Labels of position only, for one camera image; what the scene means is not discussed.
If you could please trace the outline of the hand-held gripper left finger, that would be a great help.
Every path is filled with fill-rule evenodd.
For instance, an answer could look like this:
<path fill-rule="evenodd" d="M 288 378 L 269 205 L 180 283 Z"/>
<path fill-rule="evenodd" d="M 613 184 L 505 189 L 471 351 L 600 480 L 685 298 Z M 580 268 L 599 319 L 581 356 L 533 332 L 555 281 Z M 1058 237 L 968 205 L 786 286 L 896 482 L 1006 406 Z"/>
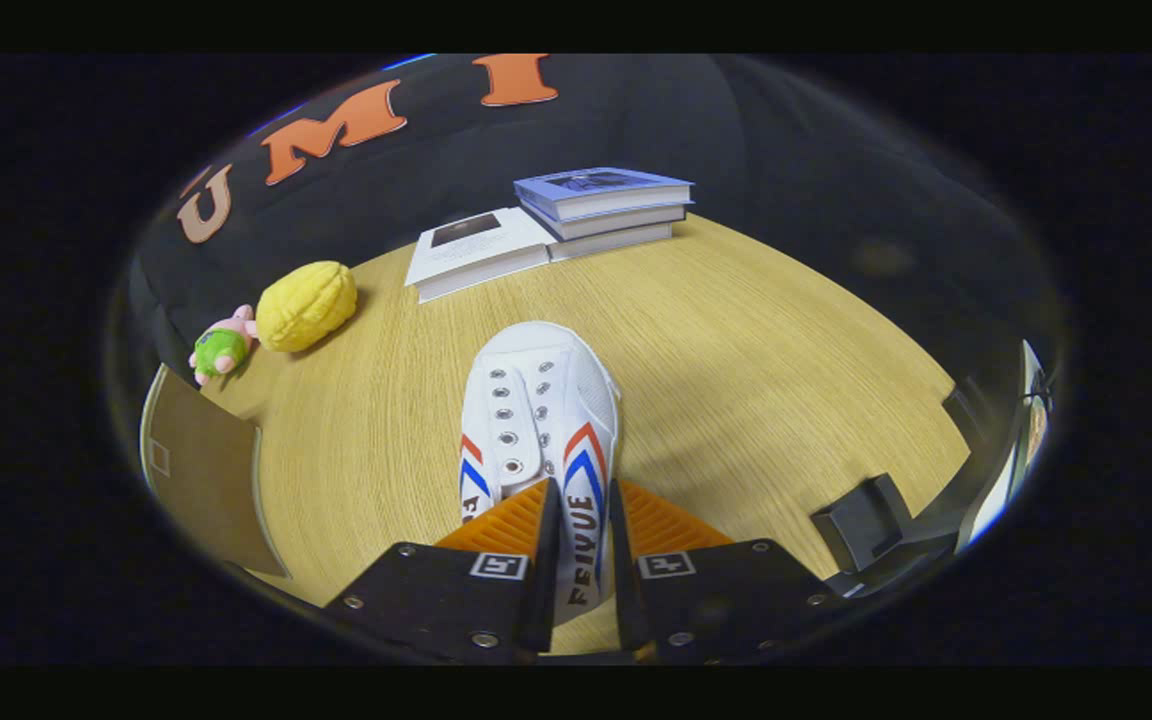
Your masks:
<path fill-rule="evenodd" d="M 535 662 L 556 616 L 559 505 L 544 480 L 442 541 L 394 543 L 326 602 L 329 624 L 402 664 Z"/>

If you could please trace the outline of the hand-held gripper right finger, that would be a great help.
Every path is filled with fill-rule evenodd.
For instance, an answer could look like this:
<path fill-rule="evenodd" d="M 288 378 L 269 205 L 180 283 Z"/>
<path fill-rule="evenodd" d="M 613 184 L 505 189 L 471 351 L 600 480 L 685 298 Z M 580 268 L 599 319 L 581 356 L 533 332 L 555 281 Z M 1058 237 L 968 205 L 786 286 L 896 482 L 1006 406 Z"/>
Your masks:
<path fill-rule="evenodd" d="M 770 662 L 840 624 L 841 596 L 771 538 L 733 541 L 627 480 L 609 511 L 620 646 L 636 664 Z"/>

